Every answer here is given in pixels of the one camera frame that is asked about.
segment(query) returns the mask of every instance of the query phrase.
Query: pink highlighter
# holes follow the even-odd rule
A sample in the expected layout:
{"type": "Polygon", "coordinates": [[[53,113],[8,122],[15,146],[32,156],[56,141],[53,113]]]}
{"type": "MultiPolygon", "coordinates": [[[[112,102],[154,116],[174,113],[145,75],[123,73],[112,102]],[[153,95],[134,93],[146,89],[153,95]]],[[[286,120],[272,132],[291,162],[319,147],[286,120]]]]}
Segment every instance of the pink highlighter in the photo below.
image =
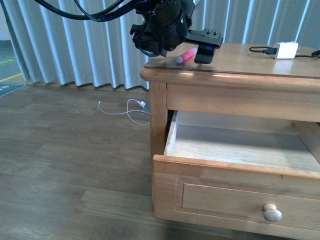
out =
{"type": "Polygon", "coordinates": [[[196,54],[197,54],[197,50],[198,50],[198,49],[197,49],[196,47],[194,47],[194,48],[192,48],[190,51],[187,51],[186,53],[178,56],[178,57],[175,59],[176,63],[177,63],[177,64],[182,64],[182,63],[184,63],[185,61],[187,61],[188,59],[190,59],[190,58],[192,58],[194,55],[196,55],[196,54]]]}

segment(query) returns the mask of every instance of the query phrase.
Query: drawer knob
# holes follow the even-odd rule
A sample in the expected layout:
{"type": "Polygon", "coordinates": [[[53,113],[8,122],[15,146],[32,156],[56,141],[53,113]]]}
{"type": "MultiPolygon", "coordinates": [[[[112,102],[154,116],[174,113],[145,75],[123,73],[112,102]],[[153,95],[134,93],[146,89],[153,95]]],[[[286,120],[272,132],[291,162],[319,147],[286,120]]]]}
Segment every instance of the drawer knob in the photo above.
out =
{"type": "Polygon", "coordinates": [[[263,217],[268,222],[279,222],[282,219],[282,213],[277,210],[276,205],[274,204],[267,204],[263,207],[263,217]]]}

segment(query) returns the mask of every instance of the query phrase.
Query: drawer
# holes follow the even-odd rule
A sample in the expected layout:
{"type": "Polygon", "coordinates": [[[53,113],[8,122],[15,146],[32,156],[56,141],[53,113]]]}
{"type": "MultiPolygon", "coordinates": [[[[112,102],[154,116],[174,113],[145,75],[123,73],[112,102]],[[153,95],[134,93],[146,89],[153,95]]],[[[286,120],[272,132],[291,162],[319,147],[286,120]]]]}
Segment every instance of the drawer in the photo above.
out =
{"type": "Polygon", "coordinates": [[[319,239],[319,160],[316,123],[176,111],[153,158],[154,215],[319,239]]]}

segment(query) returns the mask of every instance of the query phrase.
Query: white charger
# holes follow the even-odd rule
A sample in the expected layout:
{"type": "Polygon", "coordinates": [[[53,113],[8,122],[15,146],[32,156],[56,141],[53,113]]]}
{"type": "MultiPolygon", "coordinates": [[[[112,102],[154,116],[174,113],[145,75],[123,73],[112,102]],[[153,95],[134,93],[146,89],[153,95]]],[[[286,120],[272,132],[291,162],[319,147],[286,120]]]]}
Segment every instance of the white charger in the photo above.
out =
{"type": "Polygon", "coordinates": [[[296,57],[298,43],[297,42],[278,42],[274,45],[276,54],[272,57],[274,59],[294,59],[296,57]]]}

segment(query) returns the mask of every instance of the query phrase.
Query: curtain fold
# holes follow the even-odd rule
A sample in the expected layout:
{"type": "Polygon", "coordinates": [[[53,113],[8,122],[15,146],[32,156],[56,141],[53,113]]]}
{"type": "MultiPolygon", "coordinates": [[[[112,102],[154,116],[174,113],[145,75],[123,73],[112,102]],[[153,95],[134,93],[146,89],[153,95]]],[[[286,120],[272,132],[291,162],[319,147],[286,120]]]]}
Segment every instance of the curtain fold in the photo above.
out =
{"type": "MultiPolygon", "coordinates": [[[[135,11],[102,23],[63,18],[33,0],[0,1],[11,24],[12,43],[25,79],[149,89],[149,83],[139,76],[148,57],[135,48],[129,34],[132,24],[143,22],[135,11]]],[[[81,15],[72,0],[47,2],[81,15]]],[[[114,0],[79,2],[87,12],[96,13],[114,0]]],[[[319,49],[319,9],[318,0],[201,0],[191,29],[219,30],[225,43],[272,45],[297,41],[301,46],[319,49]]]]}

